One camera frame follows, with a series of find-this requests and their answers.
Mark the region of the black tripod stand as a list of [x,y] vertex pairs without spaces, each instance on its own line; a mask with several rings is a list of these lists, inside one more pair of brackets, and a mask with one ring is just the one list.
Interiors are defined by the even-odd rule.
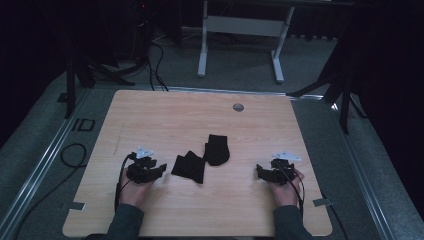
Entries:
[[90,73],[91,68],[99,71],[120,85],[134,86],[134,83],[122,79],[118,74],[113,73],[88,56],[70,51],[66,62],[66,119],[71,117],[76,108],[75,77],[78,77],[83,87],[92,88],[95,84],[95,80]]
[[366,115],[360,110],[351,96],[353,80],[357,70],[357,61],[335,60],[330,58],[325,64],[316,82],[307,85],[300,90],[287,93],[287,96],[300,98],[301,96],[328,84],[329,87],[323,96],[323,101],[326,104],[334,104],[338,98],[341,98],[339,124],[343,132],[348,134],[349,130],[347,123],[350,104],[353,104],[354,109],[362,118],[366,118]]

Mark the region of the person's right hand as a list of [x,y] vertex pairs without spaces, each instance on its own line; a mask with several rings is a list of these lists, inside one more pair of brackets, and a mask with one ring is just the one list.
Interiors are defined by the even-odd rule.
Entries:
[[300,202],[300,183],[304,178],[304,175],[295,170],[296,178],[292,183],[285,185],[279,185],[276,183],[268,182],[268,186],[273,193],[276,205],[278,207],[282,206],[298,206]]

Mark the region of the person's left hand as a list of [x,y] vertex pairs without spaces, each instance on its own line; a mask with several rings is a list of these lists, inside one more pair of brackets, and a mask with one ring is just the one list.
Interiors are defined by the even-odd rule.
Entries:
[[148,183],[134,183],[127,176],[127,168],[124,169],[124,173],[121,177],[121,187],[119,194],[119,203],[127,204],[137,207],[139,209],[142,208],[143,202],[153,185],[152,182]]

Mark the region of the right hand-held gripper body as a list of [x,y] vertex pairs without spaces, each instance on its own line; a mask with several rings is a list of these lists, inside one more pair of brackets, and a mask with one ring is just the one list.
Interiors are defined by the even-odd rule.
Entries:
[[267,173],[266,180],[279,185],[291,183],[298,176],[294,161],[300,161],[301,158],[287,151],[273,153],[272,157],[271,170]]

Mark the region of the white desk frame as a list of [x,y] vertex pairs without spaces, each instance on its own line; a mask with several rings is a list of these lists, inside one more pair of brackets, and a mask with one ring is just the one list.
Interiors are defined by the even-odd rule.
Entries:
[[290,7],[284,20],[262,20],[252,18],[238,18],[215,16],[208,13],[208,0],[203,0],[202,13],[202,42],[199,56],[197,75],[204,77],[207,68],[208,33],[227,33],[239,35],[254,35],[275,37],[279,40],[275,49],[270,52],[275,79],[278,83],[284,82],[283,70],[280,63],[281,51],[294,14],[294,7]]

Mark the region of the metal floor rail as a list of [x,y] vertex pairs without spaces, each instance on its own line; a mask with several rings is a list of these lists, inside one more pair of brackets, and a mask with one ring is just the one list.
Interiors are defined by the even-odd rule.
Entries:
[[33,164],[33,168],[26,176],[10,208],[0,221],[0,240],[12,240],[14,234],[18,232],[18,227],[23,223],[24,215],[28,212],[30,202],[49,171],[68,134],[71,132],[72,126],[76,123],[78,111],[91,92],[91,89],[83,89],[81,91],[74,109],[68,117],[60,121],[60,126],[54,129],[54,136],[49,140],[48,145],[40,149],[41,153],[37,157],[28,156],[28,159]]
[[316,94],[305,94],[300,97],[289,96],[288,93],[285,92],[263,92],[263,91],[241,91],[241,90],[226,90],[226,89],[209,89],[209,88],[190,88],[190,87],[166,87],[160,88],[159,86],[154,86],[148,88],[151,91],[159,91],[159,92],[195,92],[195,93],[222,93],[222,94],[249,94],[249,95],[269,95],[269,96],[285,96],[290,99],[295,100],[313,100],[320,101],[323,99],[323,95]]
[[362,166],[359,155],[351,141],[350,135],[339,127],[338,132],[341,135],[342,142],[347,150],[348,162],[351,165],[353,174],[356,178],[364,201],[367,205],[371,218],[381,240],[395,240],[394,234],[388,224],[386,216],[380,206],[379,200]]

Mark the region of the black sock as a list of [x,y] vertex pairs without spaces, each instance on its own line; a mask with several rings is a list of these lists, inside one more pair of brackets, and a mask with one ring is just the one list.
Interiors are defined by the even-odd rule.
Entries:
[[211,166],[220,166],[230,158],[228,138],[221,135],[210,134],[205,144],[203,159]]
[[204,180],[205,161],[192,151],[185,156],[178,155],[171,171],[173,175],[185,177],[202,184]]

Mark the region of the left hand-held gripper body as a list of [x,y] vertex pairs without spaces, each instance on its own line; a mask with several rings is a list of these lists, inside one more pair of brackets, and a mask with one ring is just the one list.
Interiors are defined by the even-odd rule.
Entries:
[[128,166],[126,176],[135,183],[148,183],[156,180],[157,178],[154,178],[152,174],[154,167],[149,167],[152,154],[152,150],[138,146],[137,150],[130,155],[133,163]]

